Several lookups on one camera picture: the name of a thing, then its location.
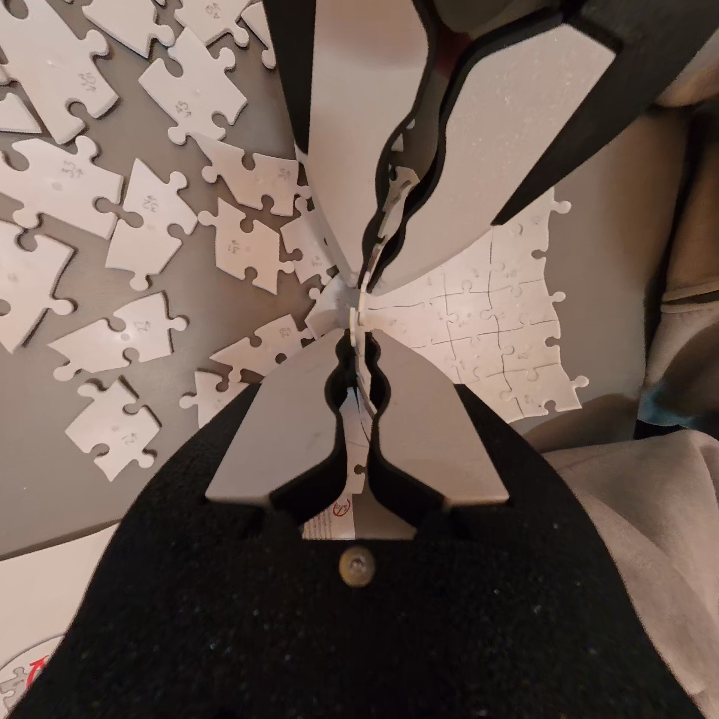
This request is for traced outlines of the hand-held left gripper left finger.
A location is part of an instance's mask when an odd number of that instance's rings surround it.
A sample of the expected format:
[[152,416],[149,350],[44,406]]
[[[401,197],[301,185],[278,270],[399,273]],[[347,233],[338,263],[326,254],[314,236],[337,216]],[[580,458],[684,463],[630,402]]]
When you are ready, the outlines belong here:
[[340,498],[347,477],[340,408],[351,359],[349,330],[337,328],[265,377],[206,498],[272,508],[298,525]]

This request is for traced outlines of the person's grey clothing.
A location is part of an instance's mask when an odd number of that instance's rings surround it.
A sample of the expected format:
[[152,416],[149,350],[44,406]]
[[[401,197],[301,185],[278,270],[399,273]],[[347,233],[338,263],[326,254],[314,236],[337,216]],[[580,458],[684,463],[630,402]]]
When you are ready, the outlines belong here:
[[585,405],[526,437],[598,526],[661,675],[543,718],[718,717],[718,440],[634,439],[642,390],[718,386],[718,97],[656,105],[557,188],[549,283]]

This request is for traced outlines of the single white puzzle piece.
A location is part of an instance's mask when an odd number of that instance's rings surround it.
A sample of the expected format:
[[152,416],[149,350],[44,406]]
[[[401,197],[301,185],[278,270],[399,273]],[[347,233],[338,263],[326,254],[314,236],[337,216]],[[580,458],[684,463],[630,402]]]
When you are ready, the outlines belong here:
[[362,291],[367,291],[383,249],[400,227],[408,194],[419,183],[418,175],[414,169],[398,166],[394,167],[393,170],[395,176],[390,180],[388,197],[385,200],[380,217],[381,222],[376,231],[367,269],[360,285]]

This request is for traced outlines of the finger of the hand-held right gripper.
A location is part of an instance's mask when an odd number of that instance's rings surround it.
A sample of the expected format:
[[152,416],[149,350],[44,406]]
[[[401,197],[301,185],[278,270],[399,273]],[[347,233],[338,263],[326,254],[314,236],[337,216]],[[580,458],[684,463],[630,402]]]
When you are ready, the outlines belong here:
[[436,32],[423,1],[265,1],[298,158],[346,285],[367,264],[391,145],[416,109]]
[[372,294],[418,279],[490,229],[617,55],[561,23],[517,33],[477,60],[449,100],[428,194],[400,225],[400,247]]

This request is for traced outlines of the dark blue cloth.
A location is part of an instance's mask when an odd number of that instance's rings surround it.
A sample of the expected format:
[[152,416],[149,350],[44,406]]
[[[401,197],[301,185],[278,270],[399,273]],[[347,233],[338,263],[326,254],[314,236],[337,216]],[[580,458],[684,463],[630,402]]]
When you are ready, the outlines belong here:
[[661,381],[642,390],[634,439],[695,430],[718,439],[718,387],[679,390]]

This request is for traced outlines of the assembled white puzzle ball section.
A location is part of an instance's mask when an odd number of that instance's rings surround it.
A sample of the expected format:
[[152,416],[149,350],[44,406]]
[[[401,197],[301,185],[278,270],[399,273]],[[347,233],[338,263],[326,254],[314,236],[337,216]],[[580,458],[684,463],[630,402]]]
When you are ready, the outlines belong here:
[[582,407],[562,367],[561,328],[545,282],[549,220],[565,214],[550,188],[506,224],[491,228],[460,254],[398,290],[367,294],[351,315],[359,351],[364,333],[381,330],[465,385],[500,418],[523,418]]

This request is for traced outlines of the pile of loose puzzle pieces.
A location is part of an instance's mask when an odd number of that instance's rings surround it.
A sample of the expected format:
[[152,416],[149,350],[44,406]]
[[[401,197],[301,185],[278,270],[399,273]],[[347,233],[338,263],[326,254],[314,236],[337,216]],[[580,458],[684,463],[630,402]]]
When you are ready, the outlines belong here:
[[[113,328],[106,318],[72,331],[50,342],[48,347],[63,356],[64,363],[53,371],[56,381],[71,381],[79,373],[98,374],[130,366],[127,351],[139,362],[156,361],[172,355],[172,331],[184,331],[188,319],[168,314],[167,296],[162,291],[148,294],[152,277],[161,274],[177,254],[182,240],[169,228],[179,227],[191,235],[198,223],[215,228],[216,266],[239,280],[246,271],[255,271],[252,284],[265,292],[277,293],[279,272],[300,274],[280,258],[280,242],[292,252],[302,249],[306,259],[318,260],[325,250],[313,243],[306,199],[309,187],[299,185],[298,162],[253,155],[255,167],[249,172],[241,160],[241,149],[223,142],[226,130],[215,122],[221,115],[233,124],[247,104],[227,72],[236,66],[230,48],[211,55],[208,46],[226,34],[244,48],[247,30],[263,44],[262,62],[274,68],[273,42],[261,1],[182,1],[175,19],[182,32],[157,23],[157,4],[164,1],[92,1],[82,7],[94,24],[78,37],[47,1],[26,1],[27,14],[17,17],[1,5],[1,84],[21,85],[35,105],[51,137],[36,134],[42,128],[22,99],[7,94],[1,100],[1,130],[31,134],[13,143],[27,167],[18,170],[1,154],[1,193],[21,207],[13,221],[1,223],[1,301],[7,312],[1,315],[1,345],[13,354],[27,344],[48,311],[59,316],[75,312],[71,298],[55,296],[58,282],[76,255],[73,247],[55,237],[38,234],[33,250],[24,248],[19,237],[37,229],[42,220],[54,219],[106,243],[106,269],[130,273],[130,287],[143,296],[117,309],[114,319],[122,328]],[[188,179],[177,170],[164,181],[141,157],[133,157],[130,179],[95,163],[97,143],[85,133],[85,123],[70,113],[79,103],[90,115],[102,118],[111,112],[119,95],[95,65],[97,57],[110,52],[99,30],[112,36],[144,59],[149,58],[152,41],[166,46],[167,54],[182,68],[173,76],[162,58],[156,58],[138,81],[152,100],[172,119],[167,136],[178,147],[190,138],[214,162],[237,155],[237,166],[221,172],[237,202],[261,210],[263,199],[272,198],[276,216],[300,218],[286,224],[280,236],[256,221],[251,231],[241,223],[239,207],[223,199],[217,212],[196,213],[179,196]]]

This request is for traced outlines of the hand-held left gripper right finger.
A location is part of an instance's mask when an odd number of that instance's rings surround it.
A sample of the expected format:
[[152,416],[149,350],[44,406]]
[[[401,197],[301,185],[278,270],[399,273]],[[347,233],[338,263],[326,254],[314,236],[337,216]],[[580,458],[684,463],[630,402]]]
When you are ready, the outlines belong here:
[[453,510],[502,506],[509,492],[444,373],[381,330],[365,334],[375,407],[367,482],[419,529]]

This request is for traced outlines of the white instruction sheet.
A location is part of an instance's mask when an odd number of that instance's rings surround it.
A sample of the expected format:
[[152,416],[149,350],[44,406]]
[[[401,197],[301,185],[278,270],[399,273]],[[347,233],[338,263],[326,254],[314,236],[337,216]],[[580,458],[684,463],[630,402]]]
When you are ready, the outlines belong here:
[[350,718],[366,598],[286,510],[151,487],[111,536],[1,563],[10,718]]

